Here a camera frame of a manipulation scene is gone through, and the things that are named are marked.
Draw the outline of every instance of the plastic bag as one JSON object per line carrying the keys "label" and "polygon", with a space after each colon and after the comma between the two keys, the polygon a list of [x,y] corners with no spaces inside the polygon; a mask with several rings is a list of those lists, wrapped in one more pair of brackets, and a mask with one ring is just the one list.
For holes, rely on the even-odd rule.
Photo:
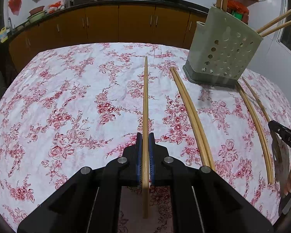
{"label": "plastic bag", "polygon": [[11,12],[13,13],[13,15],[18,16],[19,10],[22,6],[22,0],[9,0],[8,6],[11,9]]}

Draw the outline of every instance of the metal screw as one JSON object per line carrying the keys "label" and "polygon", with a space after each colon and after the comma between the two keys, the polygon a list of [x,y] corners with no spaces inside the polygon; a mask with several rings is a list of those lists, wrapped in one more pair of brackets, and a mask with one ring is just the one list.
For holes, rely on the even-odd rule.
{"label": "metal screw", "polygon": [[202,166],[202,167],[200,168],[200,170],[201,170],[203,173],[210,173],[210,172],[211,172],[211,169],[210,169],[210,167],[208,167],[208,166]]}
{"label": "metal screw", "polygon": [[118,158],[118,162],[119,162],[120,164],[124,164],[124,163],[127,162],[127,158],[125,158],[125,157],[120,157],[120,158]]}
{"label": "metal screw", "polygon": [[81,169],[81,174],[88,174],[91,169],[88,166],[85,166]]}
{"label": "metal screw", "polygon": [[166,163],[169,163],[169,164],[170,164],[170,163],[173,162],[173,158],[168,156],[168,157],[165,157],[165,158],[164,158],[164,161],[165,161]]}

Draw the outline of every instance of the bowl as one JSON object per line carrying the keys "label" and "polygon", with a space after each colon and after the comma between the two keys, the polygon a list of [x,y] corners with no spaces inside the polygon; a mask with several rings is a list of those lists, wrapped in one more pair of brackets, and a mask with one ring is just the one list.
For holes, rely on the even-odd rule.
{"label": "bowl", "polygon": [[29,11],[30,15],[35,15],[36,13],[41,12],[44,9],[44,6],[40,6],[40,7],[36,7],[34,9],[32,9],[31,11]]}

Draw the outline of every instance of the table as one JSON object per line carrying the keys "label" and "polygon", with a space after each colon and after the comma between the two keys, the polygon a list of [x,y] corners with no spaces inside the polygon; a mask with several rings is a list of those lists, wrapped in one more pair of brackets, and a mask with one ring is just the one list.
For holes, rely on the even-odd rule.
{"label": "table", "polygon": [[[145,56],[149,130],[156,142],[186,165],[201,166],[186,109],[169,71],[174,66],[199,113],[217,173],[274,223],[291,149],[280,142],[283,164],[272,161],[276,181],[267,184],[258,134],[240,95],[233,89],[188,82],[182,71],[187,55],[187,50],[170,46],[102,43],[48,50],[34,57],[0,101],[0,213],[8,224],[16,231],[81,167],[105,166],[136,142],[143,122]],[[269,117],[291,129],[291,107],[281,90],[250,70],[243,76]],[[262,111],[242,79],[239,83],[272,148]],[[168,187],[151,187],[147,221],[141,215],[140,189],[122,189],[119,232],[172,231]]]}

